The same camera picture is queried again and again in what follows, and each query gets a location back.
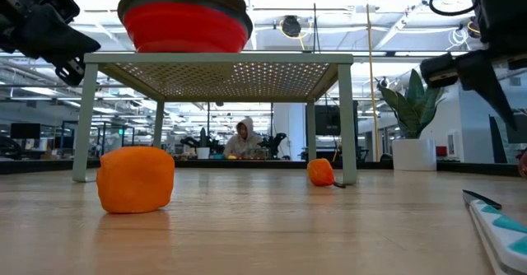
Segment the wooden table surface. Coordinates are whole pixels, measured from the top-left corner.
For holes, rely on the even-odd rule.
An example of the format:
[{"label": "wooden table surface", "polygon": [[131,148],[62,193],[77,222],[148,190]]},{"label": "wooden table surface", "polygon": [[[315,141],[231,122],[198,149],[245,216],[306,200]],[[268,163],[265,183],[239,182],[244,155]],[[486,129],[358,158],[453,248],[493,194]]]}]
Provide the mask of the wooden table surface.
[{"label": "wooden table surface", "polygon": [[527,181],[507,177],[360,170],[338,189],[176,168],[165,210],[108,215],[70,171],[3,175],[0,273],[492,274],[461,189],[527,223]]}]

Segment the person in hoodie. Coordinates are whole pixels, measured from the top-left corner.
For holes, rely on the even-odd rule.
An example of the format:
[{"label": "person in hoodie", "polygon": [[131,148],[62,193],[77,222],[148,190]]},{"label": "person in hoodie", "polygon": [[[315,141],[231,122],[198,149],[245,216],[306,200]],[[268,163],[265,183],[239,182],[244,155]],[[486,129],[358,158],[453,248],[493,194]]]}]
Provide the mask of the person in hoodie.
[{"label": "person in hoodie", "polygon": [[252,118],[246,118],[236,125],[235,136],[231,137],[225,145],[223,156],[236,156],[243,158],[257,157],[258,153],[253,150],[260,148],[258,143],[262,142],[262,138],[253,131]]}]

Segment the yellow pole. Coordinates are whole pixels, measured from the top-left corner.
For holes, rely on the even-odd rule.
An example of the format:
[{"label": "yellow pole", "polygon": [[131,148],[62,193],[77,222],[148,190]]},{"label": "yellow pole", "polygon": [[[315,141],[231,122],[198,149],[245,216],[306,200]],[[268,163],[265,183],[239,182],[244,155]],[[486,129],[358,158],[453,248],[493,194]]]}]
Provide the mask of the yellow pole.
[{"label": "yellow pole", "polygon": [[366,0],[366,18],[368,20],[368,46],[370,48],[370,91],[371,104],[373,105],[373,125],[375,134],[375,160],[380,159],[379,154],[379,130],[377,128],[377,106],[375,105],[375,92],[373,88],[373,46],[371,45],[371,21],[370,21],[370,0]]}]

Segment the red bowl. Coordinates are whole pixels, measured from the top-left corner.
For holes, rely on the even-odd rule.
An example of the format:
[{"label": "red bowl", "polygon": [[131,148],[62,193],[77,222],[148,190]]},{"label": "red bowl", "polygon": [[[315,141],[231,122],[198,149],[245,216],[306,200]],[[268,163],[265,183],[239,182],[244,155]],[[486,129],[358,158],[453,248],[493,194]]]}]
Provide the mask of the red bowl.
[{"label": "red bowl", "polygon": [[239,53],[252,32],[244,0],[121,0],[140,53]]}]

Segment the perforated tabletop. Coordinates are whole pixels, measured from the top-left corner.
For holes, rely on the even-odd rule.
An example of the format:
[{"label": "perforated tabletop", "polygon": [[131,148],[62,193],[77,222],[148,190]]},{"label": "perforated tabletop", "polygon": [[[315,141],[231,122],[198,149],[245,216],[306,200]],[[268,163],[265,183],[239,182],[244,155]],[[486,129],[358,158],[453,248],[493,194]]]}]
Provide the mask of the perforated tabletop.
[{"label": "perforated tabletop", "polygon": [[349,54],[87,54],[86,63],[165,102],[307,102],[337,80]]}]

